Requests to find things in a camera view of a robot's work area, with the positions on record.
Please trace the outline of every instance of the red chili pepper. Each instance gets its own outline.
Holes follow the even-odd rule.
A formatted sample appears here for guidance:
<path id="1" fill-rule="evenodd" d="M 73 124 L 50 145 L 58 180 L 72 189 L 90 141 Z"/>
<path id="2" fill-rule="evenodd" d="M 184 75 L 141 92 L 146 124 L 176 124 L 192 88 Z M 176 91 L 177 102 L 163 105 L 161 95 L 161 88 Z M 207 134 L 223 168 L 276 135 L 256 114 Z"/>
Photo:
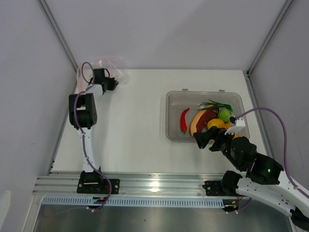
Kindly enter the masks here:
<path id="1" fill-rule="evenodd" d="M 185 122 L 185 114 L 190 110 L 190 108 L 185 109 L 182 113 L 182 116 L 180 118 L 180 128 L 182 129 L 182 132 L 187 131 L 187 124 Z"/>

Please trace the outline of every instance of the clear plastic bin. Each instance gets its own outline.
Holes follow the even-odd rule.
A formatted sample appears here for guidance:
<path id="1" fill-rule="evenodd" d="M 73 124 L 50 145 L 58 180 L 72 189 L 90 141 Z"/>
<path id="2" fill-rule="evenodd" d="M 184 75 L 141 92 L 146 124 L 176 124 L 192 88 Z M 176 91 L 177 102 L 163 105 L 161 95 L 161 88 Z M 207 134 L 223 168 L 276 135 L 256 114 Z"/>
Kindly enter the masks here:
<path id="1" fill-rule="evenodd" d="M 230 104 L 232 106 L 234 115 L 238 116 L 244 113 L 244 108 L 240 95 L 237 93 L 228 93 L 224 91 L 219 92 L 201 92 L 201 91 L 188 91 L 183 89 L 182 91 L 171 91 L 166 95 L 166 123 L 165 134 L 174 142 L 196 142 L 195 138 L 190 135 L 190 124 L 198 113 L 199 106 L 202 102 L 209 102 L 213 100 L 215 102 L 221 102 Z M 188 131 L 183 133 L 180 127 L 180 118 L 182 112 L 190 108 L 185 115 Z M 249 129 L 247 125 L 246 117 L 244 117 L 246 127 L 241 130 L 240 135 L 250 138 Z"/>

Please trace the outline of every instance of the purple cable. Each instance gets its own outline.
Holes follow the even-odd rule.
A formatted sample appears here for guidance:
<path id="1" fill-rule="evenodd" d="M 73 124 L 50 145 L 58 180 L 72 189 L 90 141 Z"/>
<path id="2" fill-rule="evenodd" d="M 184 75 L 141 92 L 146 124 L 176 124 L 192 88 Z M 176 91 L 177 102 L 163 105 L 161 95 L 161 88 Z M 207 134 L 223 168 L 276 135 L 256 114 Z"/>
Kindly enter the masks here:
<path id="1" fill-rule="evenodd" d="M 245 205 L 244 205 L 242 208 L 238 209 L 237 212 L 239 212 L 239 211 L 241 211 L 241 210 L 247 208 L 247 206 L 250 204 L 251 201 L 252 201 L 252 198 L 250 198 L 250 199 L 247 201 L 247 203 L 245 203 Z"/>
<path id="2" fill-rule="evenodd" d="M 284 135 L 284 144 L 283 144 L 283 164 L 284 164 L 284 169 L 285 169 L 285 172 L 286 172 L 286 175 L 289 179 L 289 181 L 291 182 L 291 184 L 299 191 L 301 192 L 305 197 L 307 197 L 309 199 L 309 195 L 307 193 L 305 193 L 302 189 L 298 188 L 297 187 L 297 184 L 294 182 L 294 180 L 292 179 L 291 175 L 290 175 L 290 172 L 289 172 L 289 168 L 288 168 L 288 162 L 287 162 L 287 133 L 286 133 L 286 128 L 285 128 L 285 125 L 284 125 L 284 122 L 282 120 L 282 118 L 273 110 L 269 109 L 269 108 L 265 108 L 265 107 L 256 107 L 256 108 L 253 108 L 251 110 L 248 110 L 247 112 L 239 115 L 236 117 L 236 119 L 239 119 L 240 117 L 243 117 L 245 116 L 246 114 L 248 113 L 251 113 L 253 111 L 257 111 L 257 110 L 266 110 L 266 111 L 269 111 L 271 113 L 273 113 L 277 119 L 280 121 L 281 123 L 281 126 L 282 126 L 282 129 L 283 129 L 283 135 Z"/>
<path id="3" fill-rule="evenodd" d="M 94 70 L 93 70 L 93 67 L 92 67 L 92 65 L 89 63 L 89 62 L 84 62 L 83 64 L 82 64 L 82 67 L 81 67 L 81 73 L 82 73 L 82 77 L 83 77 L 83 79 L 86 81 L 86 78 L 85 78 L 85 76 L 84 76 L 84 65 L 85 64 L 88 64 L 89 66 L 90 66 L 90 68 L 91 68 L 91 71 L 92 71 L 92 84 L 94 84 L 94 81 L 95 81 L 95 72 L 94 72 Z"/>

